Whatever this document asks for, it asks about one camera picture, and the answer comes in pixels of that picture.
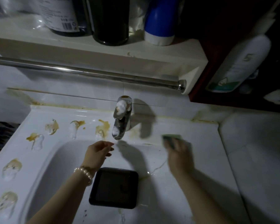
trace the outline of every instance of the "woman's right hand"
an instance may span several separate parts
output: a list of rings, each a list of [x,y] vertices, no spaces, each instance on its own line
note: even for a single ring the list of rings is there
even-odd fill
[[[193,159],[185,141],[172,138],[174,148],[167,140],[164,140],[165,148],[168,151],[168,165],[173,176],[189,175],[194,169]]]

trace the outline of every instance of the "bottle label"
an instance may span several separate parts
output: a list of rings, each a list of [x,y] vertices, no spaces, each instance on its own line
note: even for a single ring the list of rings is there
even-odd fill
[[[37,0],[45,25],[56,31],[79,32],[72,0]]]

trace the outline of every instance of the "white shelf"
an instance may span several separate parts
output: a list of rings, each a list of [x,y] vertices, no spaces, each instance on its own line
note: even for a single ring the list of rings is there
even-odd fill
[[[172,63],[175,65],[175,72],[172,73],[172,75],[178,76],[184,75],[185,71],[181,74],[176,73],[176,66],[180,65],[180,68],[184,68],[184,65],[187,65],[186,72],[189,69],[191,71],[194,70],[194,78],[196,78],[196,80],[207,64],[204,51],[199,41],[196,39],[189,39],[180,43],[161,47],[144,41],[142,36],[132,35],[127,44],[110,47],[97,43],[92,36],[64,37],[52,33],[45,26],[34,29],[35,23],[33,22],[36,22],[38,19],[37,17],[36,15],[26,14],[20,17],[1,18],[0,38],[87,52],[133,57],[148,61]]]

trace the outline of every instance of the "bottle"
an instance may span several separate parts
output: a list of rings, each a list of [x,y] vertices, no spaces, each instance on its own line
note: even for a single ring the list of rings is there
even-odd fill
[[[144,39],[153,45],[170,45],[178,23],[180,0],[151,0],[146,14]]]
[[[78,37],[90,33],[83,0],[36,0],[45,25],[55,34]]]
[[[206,90],[228,93],[236,89],[265,60],[271,48],[271,41],[265,35],[239,42],[227,55]]]
[[[130,0],[86,0],[86,5],[94,40],[108,46],[127,42]]]

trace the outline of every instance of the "faucet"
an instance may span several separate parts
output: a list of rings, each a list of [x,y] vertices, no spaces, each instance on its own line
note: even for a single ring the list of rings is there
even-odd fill
[[[130,117],[132,112],[132,98],[121,96],[117,100],[113,114],[115,119],[112,136],[116,140],[122,139],[124,133],[130,129]]]

